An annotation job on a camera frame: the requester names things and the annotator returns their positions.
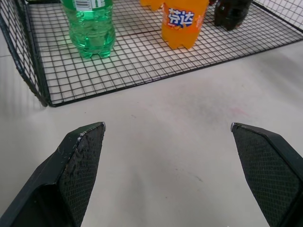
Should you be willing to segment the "green soda bottle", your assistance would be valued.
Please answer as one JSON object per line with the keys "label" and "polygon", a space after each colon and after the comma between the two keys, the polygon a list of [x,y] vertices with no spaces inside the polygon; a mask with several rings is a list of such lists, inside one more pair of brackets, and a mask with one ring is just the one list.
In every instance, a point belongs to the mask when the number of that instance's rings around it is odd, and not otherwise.
{"label": "green soda bottle", "polygon": [[83,58],[110,56],[116,34],[113,0],[61,0],[72,43]]}

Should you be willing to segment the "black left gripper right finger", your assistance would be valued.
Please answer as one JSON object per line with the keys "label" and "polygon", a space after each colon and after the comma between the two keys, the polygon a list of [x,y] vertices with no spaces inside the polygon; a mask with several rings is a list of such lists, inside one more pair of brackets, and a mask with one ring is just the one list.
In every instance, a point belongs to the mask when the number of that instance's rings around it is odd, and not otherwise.
{"label": "black left gripper right finger", "polygon": [[303,227],[303,157],[279,134],[231,125],[246,182],[270,227]]}

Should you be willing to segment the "orange Fanta soda bottle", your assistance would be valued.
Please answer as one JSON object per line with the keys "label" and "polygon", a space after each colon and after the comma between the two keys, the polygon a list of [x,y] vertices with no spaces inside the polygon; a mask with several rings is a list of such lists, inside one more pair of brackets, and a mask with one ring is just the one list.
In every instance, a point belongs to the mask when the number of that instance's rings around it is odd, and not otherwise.
{"label": "orange Fanta soda bottle", "polygon": [[165,0],[162,39],[171,49],[190,49],[201,31],[209,0]]}

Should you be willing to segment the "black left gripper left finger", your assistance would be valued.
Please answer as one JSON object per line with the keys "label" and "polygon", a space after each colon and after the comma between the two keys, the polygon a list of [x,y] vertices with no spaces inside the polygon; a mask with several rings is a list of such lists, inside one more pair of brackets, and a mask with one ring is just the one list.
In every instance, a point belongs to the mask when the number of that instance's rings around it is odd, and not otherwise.
{"label": "black left gripper left finger", "polygon": [[0,217],[0,227],[81,227],[105,131],[96,122],[69,132]]}

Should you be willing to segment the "dark cola soda bottle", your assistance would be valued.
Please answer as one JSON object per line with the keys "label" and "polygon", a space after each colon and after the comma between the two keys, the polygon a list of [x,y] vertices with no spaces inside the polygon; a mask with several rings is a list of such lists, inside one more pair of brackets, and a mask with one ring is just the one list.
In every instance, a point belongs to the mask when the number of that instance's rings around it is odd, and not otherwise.
{"label": "dark cola soda bottle", "polygon": [[227,31],[239,27],[253,0],[218,0],[214,10],[214,25],[223,26]]}

